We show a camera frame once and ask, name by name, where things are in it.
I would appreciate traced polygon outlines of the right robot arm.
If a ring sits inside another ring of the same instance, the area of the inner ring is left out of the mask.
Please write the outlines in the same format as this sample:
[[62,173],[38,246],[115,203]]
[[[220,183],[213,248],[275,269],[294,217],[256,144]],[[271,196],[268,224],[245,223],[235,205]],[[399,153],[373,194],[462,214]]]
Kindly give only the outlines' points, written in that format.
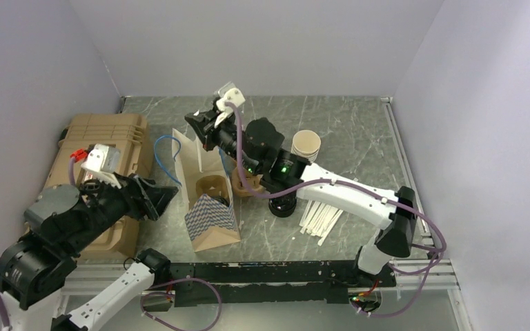
[[374,225],[376,233],[362,246],[352,269],[359,285],[369,286],[376,281],[391,259],[410,256],[417,222],[412,189],[374,188],[292,154],[282,148],[284,135],[265,117],[251,121],[245,128],[235,116],[220,121],[214,110],[189,113],[184,118],[206,151],[218,147],[243,171],[261,177],[264,191],[251,191],[254,197],[316,201]]

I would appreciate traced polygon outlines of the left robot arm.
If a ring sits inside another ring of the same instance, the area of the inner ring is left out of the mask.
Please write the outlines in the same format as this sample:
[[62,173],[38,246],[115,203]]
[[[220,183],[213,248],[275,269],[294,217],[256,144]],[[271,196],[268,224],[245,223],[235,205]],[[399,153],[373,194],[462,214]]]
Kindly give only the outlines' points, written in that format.
[[55,315],[66,278],[83,250],[124,217],[152,221],[178,193],[139,175],[117,185],[90,179],[44,189],[23,216],[29,226],[0,257],[3,330],[99,330],[129,301],[149,288],[165,288],[170,261],[149,248],[95,298],[74,312]]

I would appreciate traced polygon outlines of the patterned paper bag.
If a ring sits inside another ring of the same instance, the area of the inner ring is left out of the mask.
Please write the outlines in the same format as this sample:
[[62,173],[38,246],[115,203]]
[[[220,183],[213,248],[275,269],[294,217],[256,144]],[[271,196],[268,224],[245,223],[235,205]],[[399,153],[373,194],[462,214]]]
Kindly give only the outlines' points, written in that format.
[[[240,225],[235,216],[231,182],[220,150],[203,149],[198,138],[193,140],[174,129],[157,138],[153,145],[157,165],[172,179],[183,194],[184,225],[194,252],[239,243]],[[220,175],[226,179],[230,206],[208,195],[197,196],[196,182],[205,176]]]

